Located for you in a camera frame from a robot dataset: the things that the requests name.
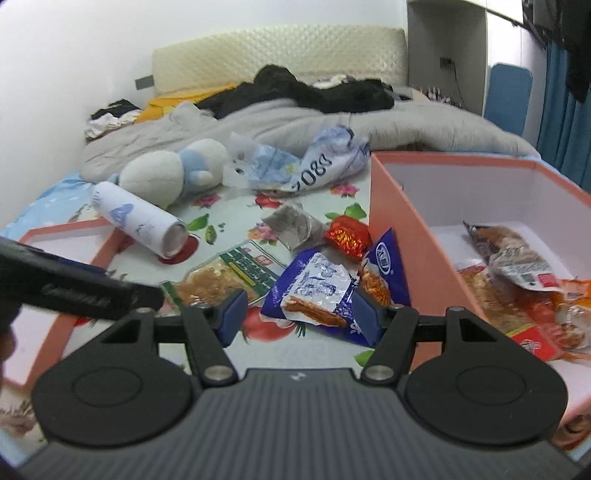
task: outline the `gray comforter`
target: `gray comforter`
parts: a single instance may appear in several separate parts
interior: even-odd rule
[[[232,132],[302,156],[319,131],[334,125],[346,125],[356,135],[368,137],[372,150],[395,150],[418,142],[437,151],[540,156],[523,138],[480,116],[438,103],[397,102],[379,112],[325,115],[291,100],[272,100],[216,120],[183,102],[169,116],[122,128],[88,144],[81,175],[97,183],[143,153],[178,151],[202,138],[226,144]]]

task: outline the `quilted headboard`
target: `quilted headboard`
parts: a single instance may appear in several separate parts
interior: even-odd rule
[[[197,38],[154,50],[152,73],[162,94],[249,81],[268,63],[304,82],[347,73],[407,84],[404,30],[372,25],[285,25]]]

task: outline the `blue plush toy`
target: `blue plush toy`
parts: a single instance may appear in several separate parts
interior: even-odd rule
[[[191,197],[220,184],[224,165],[231,161],[226,147],[206,138],[178,153],[156,151],[141,155],[109,181],[167,208],[180,197]]]

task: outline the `pink box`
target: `pink box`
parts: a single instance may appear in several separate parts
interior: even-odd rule
[[[20,243],[77,262],[106,268],[125,234],[105,219],[84,220],[29,230]],[[12,323],[17,339],[14,354],[4,364],[4,380],[24,390],[58,363],[77,317],[24,306]]]
[[[376,152],[372,156],[369,230],[397,233],[419,312],[441,315],[453,305],[486,318],[455,264],[479,255],[463,221],[502,224],[519,232],[560,278],[591,278],[591,196],[551,167],[529,160],[439,153]],[[414,365],[440,353],[417,348]],[[564,378],[563,423],[591,408],[591,367],[550,362]]]

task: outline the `clothing pile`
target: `clothing pile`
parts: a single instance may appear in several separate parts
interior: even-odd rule
[[[566,85],[584,103],[591,87],[591,2],[589,0],[530,0],[533,23],[569,52]]]
[[[133,124],[141,112],[139,107],[122,98],[93,113],[86,123],[84,135],[88,141],[95,140],[108,132]]]
[[[303,108],[322,113],[372,112],[393,107],[394,97],[380,80],[359,80],[320,89],[299,82],[285,67],[266,65],[252,83],[241,83],[232,90],[220,92],[196,103],[202,110],[210,110],[217,119],[255,103],[289,98]]]

